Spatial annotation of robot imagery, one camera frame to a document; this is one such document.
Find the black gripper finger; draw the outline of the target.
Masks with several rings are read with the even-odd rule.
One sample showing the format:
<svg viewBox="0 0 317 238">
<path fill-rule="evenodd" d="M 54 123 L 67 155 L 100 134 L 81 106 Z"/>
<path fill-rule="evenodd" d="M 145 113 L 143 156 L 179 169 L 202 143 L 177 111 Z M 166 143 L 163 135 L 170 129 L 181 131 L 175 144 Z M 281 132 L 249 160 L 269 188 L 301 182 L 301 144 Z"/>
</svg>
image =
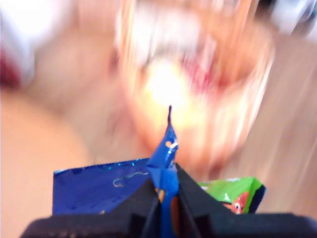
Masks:
<svg viewBox="0 0 317 238">
<path fill-rule="evenodd" d="M 110 212 L 110 238 L 158 238 L 159 201 L 150 179 Z"/>
<path fill-rule="evenodd" d="M 227 238 L 224 231 L 229 211 L 207 194 L 180 166 L 180 231 L 182 238 Z"/>
</svg>

